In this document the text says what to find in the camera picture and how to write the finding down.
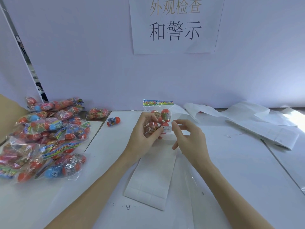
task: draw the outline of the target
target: pile of packaged toys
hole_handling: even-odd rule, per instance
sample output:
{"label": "pile of packaged toys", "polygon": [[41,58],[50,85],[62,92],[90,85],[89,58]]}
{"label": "pile of packaged toys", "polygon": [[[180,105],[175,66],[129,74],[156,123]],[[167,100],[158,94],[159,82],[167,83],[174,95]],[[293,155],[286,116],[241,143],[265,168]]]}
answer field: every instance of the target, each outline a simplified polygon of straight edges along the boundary
{"label": "pile of packaged toys", "polygon": [[[27,104],[30,113],[16,122],[0,151],[0,177],[17,183],[37,178],[76,180],[87,158],[74,150],[88,139],[91,126],[78,115],[82,99],[38,104],[28,97]],[[94,108],[87,118],[107,114],[106,109]]]}

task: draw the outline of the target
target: forearm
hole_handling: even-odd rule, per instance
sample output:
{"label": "forearm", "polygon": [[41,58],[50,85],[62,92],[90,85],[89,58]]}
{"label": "forearm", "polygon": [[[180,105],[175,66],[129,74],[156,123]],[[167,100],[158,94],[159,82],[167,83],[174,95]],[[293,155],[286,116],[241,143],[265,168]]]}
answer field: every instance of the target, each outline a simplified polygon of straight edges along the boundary
{"label": "forearm", "polygon": [[46,229],[91,229],[121,177],[132,164],[121,155],[78,199],[61,212]]}
{"label": "forearm", "polygon": [[273,229],[273,227],[230,185],[217,167],[198,161],[196,169],[218,201],[234,229]]}

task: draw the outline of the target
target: white wall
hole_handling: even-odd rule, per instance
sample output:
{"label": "white wall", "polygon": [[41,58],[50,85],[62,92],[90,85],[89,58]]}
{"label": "white wall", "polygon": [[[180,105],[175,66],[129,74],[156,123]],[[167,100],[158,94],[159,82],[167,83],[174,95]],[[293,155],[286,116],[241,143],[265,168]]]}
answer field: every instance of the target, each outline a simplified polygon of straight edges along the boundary
{"label": "white wall", "polygon": [[133,55],[128,0],[4,0],[50,100],[305,106],[305,0],[225,0],[213,54]]}
{"label": "white wall", "polygon": [[27,108],[26,96],[42,102],[33,77],[0,5],[0,94]]}

